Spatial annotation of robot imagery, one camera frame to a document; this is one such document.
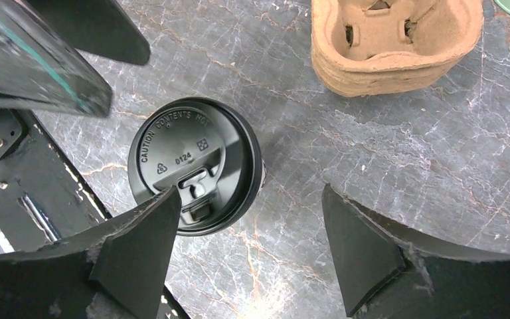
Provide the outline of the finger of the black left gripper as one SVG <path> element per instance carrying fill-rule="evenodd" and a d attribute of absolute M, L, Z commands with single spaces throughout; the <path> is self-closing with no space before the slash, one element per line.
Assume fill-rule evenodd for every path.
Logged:
<path fill-rule="evenodd" d="M 146 65 L 150 44 L 117 1 L 27 2 L 70 46 L 118 62 Z"/>
<path fill-rule="evenodd" d="M 111 86 L 26 1 L 0 1 L 0 108 L 105 118 Z"/>

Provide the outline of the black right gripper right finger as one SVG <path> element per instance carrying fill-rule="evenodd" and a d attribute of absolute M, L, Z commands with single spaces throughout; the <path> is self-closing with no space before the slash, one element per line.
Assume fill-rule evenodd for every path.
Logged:
<path fill-rule="evenodd" d="M 510 318 L 510 254 L 427 235 L 330 185 L 321 202 L 348 318 Z"/>

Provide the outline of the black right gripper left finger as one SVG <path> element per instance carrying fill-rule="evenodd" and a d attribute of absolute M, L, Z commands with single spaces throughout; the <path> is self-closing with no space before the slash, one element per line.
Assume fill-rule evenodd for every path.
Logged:
<path fill-rule="evenodd" d="M 176 187 L 36 251 L 0 255 L 0 318 L 155 318 L 175 241 Z"/>

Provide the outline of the black plastic cup lid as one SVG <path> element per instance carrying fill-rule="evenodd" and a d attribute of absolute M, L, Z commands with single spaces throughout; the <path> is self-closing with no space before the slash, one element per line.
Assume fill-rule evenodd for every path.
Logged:
<path fill-rule="evenodd" d="M 168 187 L 181 197 L 177 234 L 200 237 L 237 222 L 266 179 L 258 138 L 230 106 L 203 97 L 174 100 L 137 131 L 127 160 L 133 198 L 143 203 Z"/>

